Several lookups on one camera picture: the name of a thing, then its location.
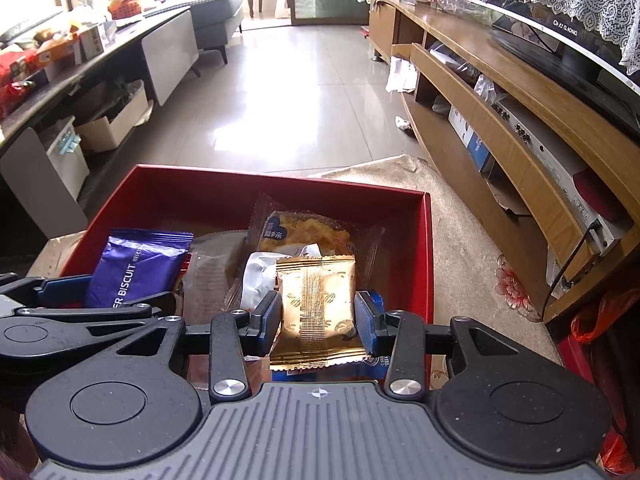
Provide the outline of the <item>silver foil snack packet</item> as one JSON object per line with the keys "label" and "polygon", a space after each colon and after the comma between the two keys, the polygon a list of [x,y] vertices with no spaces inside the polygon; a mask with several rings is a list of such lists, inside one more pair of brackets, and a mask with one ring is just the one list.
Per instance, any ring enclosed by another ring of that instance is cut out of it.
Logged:
{"label": "silver foil snack packet", "polygon": [[182,280],[182,315],[188,324],[205,324],[229,309],[228,296],[244,254],[246,231],[213,232],[194,238]]}

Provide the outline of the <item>white duck gizzard packet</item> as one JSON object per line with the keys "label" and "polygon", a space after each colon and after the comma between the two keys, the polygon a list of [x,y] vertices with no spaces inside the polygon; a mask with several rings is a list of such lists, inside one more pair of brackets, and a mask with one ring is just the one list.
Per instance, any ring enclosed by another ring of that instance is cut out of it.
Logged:
{"label": "white duck gizzard packet", "polygon": [[254,310],[265,294],[274,289],[280,259],[307,257],[321,257],[320,247],[317,244],[296,244],[278,247],[271,252],[252,252],[242,277],[240,308]]}

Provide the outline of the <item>gold foil snack packet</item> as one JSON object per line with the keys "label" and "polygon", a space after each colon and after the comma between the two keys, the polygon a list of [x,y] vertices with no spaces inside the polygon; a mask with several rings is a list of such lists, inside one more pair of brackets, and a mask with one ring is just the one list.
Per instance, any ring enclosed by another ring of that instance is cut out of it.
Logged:
{"label": "gold foil snack packet", "polygon": [[274,372],[305,373],[366,359],[356,329],[353,256],[281,259],[277,291],[282,322],[269,356]]}

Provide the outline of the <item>blue wafer biscuit packet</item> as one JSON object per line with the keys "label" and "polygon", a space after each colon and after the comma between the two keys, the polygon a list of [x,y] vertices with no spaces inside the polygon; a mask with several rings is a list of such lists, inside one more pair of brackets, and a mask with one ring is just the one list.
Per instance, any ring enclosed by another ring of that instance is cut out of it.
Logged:
{"label": "blue wafer biscuit packet", "polygon": [[85,308],[120,308],[171,292],[193,240],[190,232],[112,229],[91,275]]}

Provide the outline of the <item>yellow waffle snack bag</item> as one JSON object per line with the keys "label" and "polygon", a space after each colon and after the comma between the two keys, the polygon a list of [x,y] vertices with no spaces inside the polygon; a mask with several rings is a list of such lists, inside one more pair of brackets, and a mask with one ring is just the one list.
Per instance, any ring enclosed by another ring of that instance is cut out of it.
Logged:
{"label": "yellow waffle snack bag", "polygon": [[254,252],[271,252],[285,245],[317,244],[322,256],[354,256],[357,287],[363,289],[370,284],[384,231],[377,224],[366,226],[288,209],[262,193],[250,218],[247,246]]}

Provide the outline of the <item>blue white snack bar wrapper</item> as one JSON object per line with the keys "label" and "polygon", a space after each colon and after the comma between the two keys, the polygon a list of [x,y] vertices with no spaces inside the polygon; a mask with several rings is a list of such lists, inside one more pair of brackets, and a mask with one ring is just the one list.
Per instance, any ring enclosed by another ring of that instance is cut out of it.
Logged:
{"label": "blue white snack bar wrapper", "polygon": [[362,361],[337,364],[313,370],[273,370],[273,382],[360,382],[374,380],[384,382],[390,359],[371,358]]}

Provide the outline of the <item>red cardboard box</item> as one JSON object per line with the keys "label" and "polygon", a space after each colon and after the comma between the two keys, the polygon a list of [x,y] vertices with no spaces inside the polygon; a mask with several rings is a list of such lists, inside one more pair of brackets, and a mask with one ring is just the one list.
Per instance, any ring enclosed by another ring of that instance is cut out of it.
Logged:
{"label": "red cardboard box", "polygon": [[368,351],[390,358],[390,378],[425,382],[422,327],[434,310],[431,199],[425,192],[333,180],[137,166],[107,200],[63,275],[96,273],[115,228],[194,234],[247,230],[256,252],[316,244],[356,260],[354,325]]}

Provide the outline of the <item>dark long side table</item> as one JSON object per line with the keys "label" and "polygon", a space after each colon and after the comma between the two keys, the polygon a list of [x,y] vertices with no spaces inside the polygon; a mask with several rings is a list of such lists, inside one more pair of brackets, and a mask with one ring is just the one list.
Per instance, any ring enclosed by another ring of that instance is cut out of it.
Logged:
{"label": "dark long side table", "polygon": [[84,96],[103,81],[141,79],[153,108],[162,106],[197,60],[190,8],[183,6],[118,32],[103,53],[30,96],[1,124],[2,228],[45,240],[85,228],[80,199],[96,177],[89,160],[122,144],[98,154],[82,149],[75,126],[91,115]]}

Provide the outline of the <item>orange plastic bag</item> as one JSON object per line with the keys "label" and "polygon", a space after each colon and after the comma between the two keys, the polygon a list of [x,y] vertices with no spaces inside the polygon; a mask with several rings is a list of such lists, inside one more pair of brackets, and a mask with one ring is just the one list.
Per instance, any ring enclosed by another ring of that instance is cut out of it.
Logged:
{"label": "orange plastic bag", "polygon": [[639,289],[608,292],[580,310],[558,342],[565,366],[597,386],[612,425],[600,464],[612,478],[639,477]]}

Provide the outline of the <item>wooden TV cabinet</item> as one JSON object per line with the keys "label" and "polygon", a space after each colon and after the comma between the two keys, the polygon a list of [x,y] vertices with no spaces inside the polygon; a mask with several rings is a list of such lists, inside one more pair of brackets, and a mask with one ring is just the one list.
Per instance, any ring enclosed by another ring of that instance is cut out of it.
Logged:
{"label": "wooden TV cabinet", "polygon": [[639,257],[639,148],[498,44],[429,6],[372,0],[369,39],[418,72],[404,107],[428,161],[550,322]]}

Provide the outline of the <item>white storage box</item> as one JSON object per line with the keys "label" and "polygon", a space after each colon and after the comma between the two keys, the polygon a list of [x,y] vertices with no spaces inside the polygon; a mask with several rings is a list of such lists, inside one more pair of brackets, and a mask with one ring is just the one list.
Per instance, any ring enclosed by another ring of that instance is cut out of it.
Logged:
{"label": "white storage box", "polygon": [[149,119],[153,109],[141,79],[123,84],[103,81],[84,96],[81,104],[91,115],[76,125],[75,131],[82,149],[94,154],[118,148],[133,128]]}

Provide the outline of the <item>white plastic bag on floor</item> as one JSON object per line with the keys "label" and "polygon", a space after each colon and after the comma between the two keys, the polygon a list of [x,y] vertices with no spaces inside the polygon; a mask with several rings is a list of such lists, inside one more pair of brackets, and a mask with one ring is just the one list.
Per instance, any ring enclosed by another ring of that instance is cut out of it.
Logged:
{"label": "white plastic bag on floor", "polygon": [[416,90],[418,79],[418,70],[410,61],[398,56],[390,58],[390,73],[385,86],[387,92],[411,93]]}

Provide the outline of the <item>red plastic bag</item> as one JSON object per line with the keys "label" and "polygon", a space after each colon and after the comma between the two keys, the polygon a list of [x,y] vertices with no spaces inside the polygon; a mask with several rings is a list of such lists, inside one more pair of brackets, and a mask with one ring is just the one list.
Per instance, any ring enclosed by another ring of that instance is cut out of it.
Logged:
{"label": "red plastic bag", "polygon": [[7,118],[26,99],[35,87],[32,78],[39,69],[36,49],[1,52],[1,119]]}

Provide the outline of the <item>grey sofa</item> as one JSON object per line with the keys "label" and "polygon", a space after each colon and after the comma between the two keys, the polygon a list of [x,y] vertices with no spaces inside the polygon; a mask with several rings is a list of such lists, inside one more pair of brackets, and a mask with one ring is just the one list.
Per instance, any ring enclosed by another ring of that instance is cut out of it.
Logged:
{"label": "grey sofa", "polygon": [[227,64],[227,44],[237,30],[242,30],[243,0],[192,2],[190,12],[198,48],[218,51]]}

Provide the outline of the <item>television with lace cover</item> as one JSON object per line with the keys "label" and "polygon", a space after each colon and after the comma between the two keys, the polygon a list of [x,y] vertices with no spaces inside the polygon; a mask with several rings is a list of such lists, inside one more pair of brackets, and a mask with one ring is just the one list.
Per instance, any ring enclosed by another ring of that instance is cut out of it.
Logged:
{"label": "television with lace cover", "polygon": [[639,0],[475,0],[499,12],[492,39],[639,135]]}

